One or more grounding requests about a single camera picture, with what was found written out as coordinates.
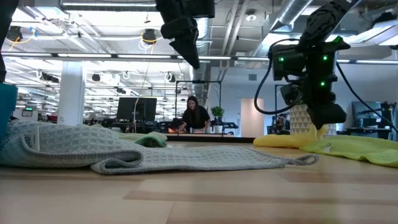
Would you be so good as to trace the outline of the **white building column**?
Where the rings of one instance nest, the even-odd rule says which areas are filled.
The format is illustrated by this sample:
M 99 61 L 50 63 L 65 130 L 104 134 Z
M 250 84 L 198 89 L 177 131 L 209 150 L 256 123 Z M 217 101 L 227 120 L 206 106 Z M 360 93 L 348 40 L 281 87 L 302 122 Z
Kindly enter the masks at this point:
M 86 70 L 83 62 L 64 61 L 60 81 L 57 123 L 71 126 L 83 122 Z

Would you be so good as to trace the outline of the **ceiling light rail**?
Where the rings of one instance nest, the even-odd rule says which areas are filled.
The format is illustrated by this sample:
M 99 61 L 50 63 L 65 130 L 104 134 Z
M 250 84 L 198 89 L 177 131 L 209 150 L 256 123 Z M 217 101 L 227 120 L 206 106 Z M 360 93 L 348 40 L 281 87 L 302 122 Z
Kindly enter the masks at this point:
M 134 60 L 184 60 L 180 55 L 156 54 L 71 54 L 71 53 L 42 53 L 42 52 L 2 52 L 4 57 L 29 57 L 29 58 L 85 58 L 85 59 L 134 59 Z M 268 58 L 262 57 L 237 57 L 237 56 L 211 56 L 202 55 L 199 60 L 234 60 L 266 62 Z

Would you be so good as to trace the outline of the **person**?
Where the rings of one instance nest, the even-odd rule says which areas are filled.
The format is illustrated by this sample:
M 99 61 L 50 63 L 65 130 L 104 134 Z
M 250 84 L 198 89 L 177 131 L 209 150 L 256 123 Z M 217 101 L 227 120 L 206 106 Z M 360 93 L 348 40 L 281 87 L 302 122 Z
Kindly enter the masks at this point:
M 210 115 L 206 108 L 198 104 L 195 96 L 190 96 L 187 99 L 187 108 L 183 113 L 182 121 L 183 124 L 179 126 L 179 131 L 189 133 L 193 129 L 194 131 L 204 132 L 210 125 Z

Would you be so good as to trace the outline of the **black computer monitor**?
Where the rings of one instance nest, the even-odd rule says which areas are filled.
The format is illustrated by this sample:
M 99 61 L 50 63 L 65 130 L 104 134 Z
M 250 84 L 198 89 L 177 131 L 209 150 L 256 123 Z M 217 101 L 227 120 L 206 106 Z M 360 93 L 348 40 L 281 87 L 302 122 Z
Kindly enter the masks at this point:
M 155 121 L 156 106 L 156 98 L 120 98 L 116 118 Z

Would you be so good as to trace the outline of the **pale green microfiber towel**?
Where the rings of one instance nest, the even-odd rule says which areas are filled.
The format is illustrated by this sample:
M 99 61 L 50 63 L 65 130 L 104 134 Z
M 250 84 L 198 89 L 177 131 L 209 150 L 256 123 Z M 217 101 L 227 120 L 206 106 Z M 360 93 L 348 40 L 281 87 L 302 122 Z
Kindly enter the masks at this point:
M 75 136 L 92 151 L 136 150 L 142 147 L 166 147 L 167 137 L 164 134 L 118 133 L 99 124 L 93 126 L 79 125 L 74 127 Z

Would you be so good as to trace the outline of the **silver ventilation duct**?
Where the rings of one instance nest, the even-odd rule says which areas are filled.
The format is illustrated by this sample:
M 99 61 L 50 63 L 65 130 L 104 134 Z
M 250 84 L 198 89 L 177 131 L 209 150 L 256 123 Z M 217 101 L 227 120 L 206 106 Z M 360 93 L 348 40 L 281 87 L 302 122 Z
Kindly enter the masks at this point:
M 280 9 L 268 15 L 262 27 L 263 39 L 251 53 L 252 57 L 265 57 L 274 40 L 267 40 L 271 32 L 283 26 L 290 26 L 312 3 L 313 0 L 283 0 Z
M 208 55 L 212 41 L 210 40 L 210 19 L 209 18 L 196 18 L 198 38 L 196 47 L 198 55 Z

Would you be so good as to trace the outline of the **distant wooden table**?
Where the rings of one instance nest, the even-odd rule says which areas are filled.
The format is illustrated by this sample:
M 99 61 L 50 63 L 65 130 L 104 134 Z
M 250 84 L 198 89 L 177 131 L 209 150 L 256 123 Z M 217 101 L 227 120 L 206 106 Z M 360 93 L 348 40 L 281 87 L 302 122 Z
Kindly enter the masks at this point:
M 234 134 L 215 134 L 215 133 L 164 133 L 167 137 L 210 137 L 210 138 L 236 138 Z

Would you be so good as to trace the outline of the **black table edge frame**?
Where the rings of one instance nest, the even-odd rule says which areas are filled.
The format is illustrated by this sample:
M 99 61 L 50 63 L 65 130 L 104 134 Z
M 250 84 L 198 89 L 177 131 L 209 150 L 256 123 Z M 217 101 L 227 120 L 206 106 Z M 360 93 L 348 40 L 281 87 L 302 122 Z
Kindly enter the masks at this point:
M 255 138 L 236 138 L 236 137 L 211 137 L 211 136 L 168 136 L 168 141 L 180 142 L 218 142 L 218 143 L 247 143 L 252 144 Z

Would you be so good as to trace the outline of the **lime green microfiber towel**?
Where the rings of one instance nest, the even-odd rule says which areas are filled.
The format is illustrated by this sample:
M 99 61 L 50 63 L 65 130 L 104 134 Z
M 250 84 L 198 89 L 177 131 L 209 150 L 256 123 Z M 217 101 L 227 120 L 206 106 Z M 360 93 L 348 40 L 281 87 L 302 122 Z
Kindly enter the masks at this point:
M 316 140 L 300 149 L 398 168 L 398 142 L 386 139 L 336 135 Z

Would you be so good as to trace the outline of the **white triangle pattern planter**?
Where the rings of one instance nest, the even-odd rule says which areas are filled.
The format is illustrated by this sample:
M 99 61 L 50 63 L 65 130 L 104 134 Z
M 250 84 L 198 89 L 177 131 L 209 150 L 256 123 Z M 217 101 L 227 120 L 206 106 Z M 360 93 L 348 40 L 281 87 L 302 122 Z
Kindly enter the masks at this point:
M 318 139 L 336 135 L 336 124 L 325 124 L 320 130 L 317 130 L 311 122 L 307 108 L 307 105 L 295 105 L 290 109 L 291 134 L 311 133 L 316 135 Z

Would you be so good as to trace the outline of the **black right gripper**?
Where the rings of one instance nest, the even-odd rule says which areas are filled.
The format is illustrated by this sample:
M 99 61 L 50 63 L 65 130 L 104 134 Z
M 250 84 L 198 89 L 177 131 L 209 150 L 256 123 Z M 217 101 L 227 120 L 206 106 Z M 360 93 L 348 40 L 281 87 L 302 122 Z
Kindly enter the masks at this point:
M 321 129 L 325 124 L 344 123 L 346 121 L 346 113 L 340 105 L 335 103 L 315 105 L 307 111 L 311 122 L 317 130 Z

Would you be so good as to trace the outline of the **small potted plant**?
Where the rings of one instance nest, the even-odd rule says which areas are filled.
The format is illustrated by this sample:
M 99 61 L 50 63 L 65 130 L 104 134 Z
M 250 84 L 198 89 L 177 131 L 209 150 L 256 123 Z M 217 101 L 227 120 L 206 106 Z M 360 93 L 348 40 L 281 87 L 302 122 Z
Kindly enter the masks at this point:
M 221 134 L 223 132 L 224 109 L 220 106 L 214 106 L 211 108 L 211 113 L 214 116 L 214 121 L 212 122 L 212 125 L 215 129 L 215 133 Z

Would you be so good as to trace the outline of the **dark wall screen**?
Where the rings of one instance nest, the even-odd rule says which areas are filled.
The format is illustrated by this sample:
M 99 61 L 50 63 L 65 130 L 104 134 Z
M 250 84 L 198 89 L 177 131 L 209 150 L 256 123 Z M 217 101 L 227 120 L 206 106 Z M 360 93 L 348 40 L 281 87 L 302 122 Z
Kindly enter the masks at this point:
M 353 128 L 376 127 L 381 121 L 380 117 L 373 112 L 381 112 L 381 103 L 377 101 L 368 101 L 366 104 L 369 105 L 372 109 L 369 109 L 360 101 L 351 102 L 351 109 L 353 114 Z

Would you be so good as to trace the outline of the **yellow microfiber towel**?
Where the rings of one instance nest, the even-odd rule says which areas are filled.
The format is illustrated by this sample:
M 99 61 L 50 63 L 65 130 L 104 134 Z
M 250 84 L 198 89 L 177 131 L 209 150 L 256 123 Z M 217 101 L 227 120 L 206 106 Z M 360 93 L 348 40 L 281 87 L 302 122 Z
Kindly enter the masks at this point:
M 299 149 L 300 147 L 304 147 L 319 139 L 322 139 L 327 133 L 327 125 L 323 125 L 320 129 L 317 129 L 315 125 L 312 124 L 307 133 L 295 133 L 290 135 L 268 134 L 256 138 L 253 141 L 253 144 L 259 147 L 283 147 Z

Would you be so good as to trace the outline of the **grey waffle weave towel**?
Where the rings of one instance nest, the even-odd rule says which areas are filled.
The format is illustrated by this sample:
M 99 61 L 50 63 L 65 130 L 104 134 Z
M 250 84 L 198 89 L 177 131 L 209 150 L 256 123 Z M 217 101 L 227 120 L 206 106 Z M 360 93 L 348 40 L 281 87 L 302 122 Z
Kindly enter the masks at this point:
M 104 175 L 164 170 L 250 170 L 288 165 L 310 166 L 319 157 L 288 159 L 239 146 L 142 147 L 136 150 L 92 151 L 79 143 L 76 126 L 13 120 L 0 141 L 0 165 L 28 168 L 90 167 Z

